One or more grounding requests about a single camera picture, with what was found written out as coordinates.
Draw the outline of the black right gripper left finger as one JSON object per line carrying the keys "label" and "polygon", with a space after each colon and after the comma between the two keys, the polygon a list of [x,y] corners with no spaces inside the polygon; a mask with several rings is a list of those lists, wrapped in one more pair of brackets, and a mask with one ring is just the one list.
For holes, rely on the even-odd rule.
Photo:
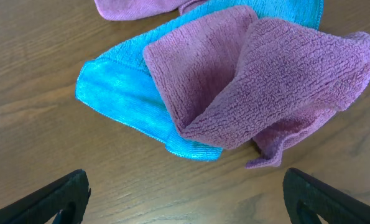
{"label": "black right gripper left finger", "polygon": [[81,223],[90,194],[86,172],[74,170],[0,209],[0,223]]}

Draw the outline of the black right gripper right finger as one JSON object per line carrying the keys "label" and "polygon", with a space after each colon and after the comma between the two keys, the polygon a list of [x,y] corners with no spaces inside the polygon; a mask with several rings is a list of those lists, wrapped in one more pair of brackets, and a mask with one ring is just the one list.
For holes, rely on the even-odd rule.
{"label": "black right gripper right finger", "polygon": [[292,224],[370,224],[370,206],[296,169],[283,180],[284,201]]}

